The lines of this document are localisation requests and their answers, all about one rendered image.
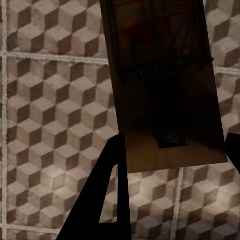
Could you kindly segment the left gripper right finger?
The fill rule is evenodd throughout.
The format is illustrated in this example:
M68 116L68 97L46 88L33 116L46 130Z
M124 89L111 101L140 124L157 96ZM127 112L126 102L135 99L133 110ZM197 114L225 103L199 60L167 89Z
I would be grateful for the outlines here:
M225 141L226 154L240 173L240 135L228 133Z

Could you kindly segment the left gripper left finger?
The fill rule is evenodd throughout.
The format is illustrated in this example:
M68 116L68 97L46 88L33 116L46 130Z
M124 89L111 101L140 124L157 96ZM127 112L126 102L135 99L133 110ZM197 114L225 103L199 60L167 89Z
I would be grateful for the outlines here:
M117 222L99 223L118 164ZM125 134L106 144L56 240L132 240Z

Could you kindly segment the mousetrap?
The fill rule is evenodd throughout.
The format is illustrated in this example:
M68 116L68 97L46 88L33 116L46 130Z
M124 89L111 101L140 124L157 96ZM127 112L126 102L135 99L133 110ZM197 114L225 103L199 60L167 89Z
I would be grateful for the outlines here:
M127 173L228 163L203 0L99 0Z

